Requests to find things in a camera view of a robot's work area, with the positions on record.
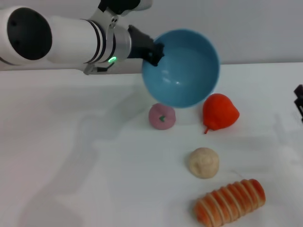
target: gray wall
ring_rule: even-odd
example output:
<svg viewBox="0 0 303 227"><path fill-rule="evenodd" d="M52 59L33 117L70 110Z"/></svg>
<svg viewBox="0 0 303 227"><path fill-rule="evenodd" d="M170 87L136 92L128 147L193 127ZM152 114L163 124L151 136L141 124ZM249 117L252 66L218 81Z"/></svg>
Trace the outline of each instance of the gray wall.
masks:
<svg viewBox="0 0 303 227"><path fill-rule="evenodd" d="M99 0L3 0L42 14L89 18ZM223 63L303 61L303 0L154 0L151 9L124 19L157 37L176 28L199 31L215 44ZM35 68L78 68L42 62ZM111 73L139 72L141 62L126 61Z"/></svg>

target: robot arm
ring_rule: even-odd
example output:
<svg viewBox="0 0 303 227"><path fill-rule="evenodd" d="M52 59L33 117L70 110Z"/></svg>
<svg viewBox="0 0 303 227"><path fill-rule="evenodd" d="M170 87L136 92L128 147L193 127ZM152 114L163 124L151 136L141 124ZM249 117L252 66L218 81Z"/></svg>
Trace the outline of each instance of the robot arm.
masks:
<svg viewBox="0 0 303 227"><path fill-rule="evenodd" d="M1 9L0 61L24 65L46 58L54 63L85 63L86 74L106 71L126 58L142 58L157 66L163 45L134 26L125 29L117 24L118 15L151 4L151 0L102 0L88 20L45 18L27 7Z"/></svg>

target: toy sausage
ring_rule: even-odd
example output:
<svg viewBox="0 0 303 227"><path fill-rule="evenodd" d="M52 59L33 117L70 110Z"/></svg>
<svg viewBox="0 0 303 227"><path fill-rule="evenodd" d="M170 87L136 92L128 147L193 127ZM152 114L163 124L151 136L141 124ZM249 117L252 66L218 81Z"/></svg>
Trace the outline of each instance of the toy sausage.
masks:
<svg viewBox="0 0 303 227"><path fill-rule="evenodd" d="M257 180L242 180L199 198L194 213L205 227L219 227L263 206L265 201L264 190Z"/></svg>

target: blue bowl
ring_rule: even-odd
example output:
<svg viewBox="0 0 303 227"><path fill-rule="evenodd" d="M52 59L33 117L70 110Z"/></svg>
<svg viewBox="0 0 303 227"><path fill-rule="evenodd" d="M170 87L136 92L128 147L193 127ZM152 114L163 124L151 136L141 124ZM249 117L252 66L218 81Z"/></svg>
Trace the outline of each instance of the blue bowl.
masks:
<svg viewBox="0 0 303 227"><path fill-rule="evenodd" d="M214 90L220 61L210 41L190 30L169 31L155 40L165 56L157 67L143 62L142 76L150 94L160 103L186 108L206 99Z"/></svg>

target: pink toy fruit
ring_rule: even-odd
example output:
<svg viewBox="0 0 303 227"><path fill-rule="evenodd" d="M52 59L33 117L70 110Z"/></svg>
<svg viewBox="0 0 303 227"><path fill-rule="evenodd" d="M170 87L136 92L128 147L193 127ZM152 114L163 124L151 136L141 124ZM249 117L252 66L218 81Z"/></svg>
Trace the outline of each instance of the pink toy fruit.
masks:
<svg viewBox="0 0 303 227"><path fill-rule="evenodd" d="M148 119L154 128L166 130L176 123L175 110L172 107L157 103L151 107Z"/></svg>

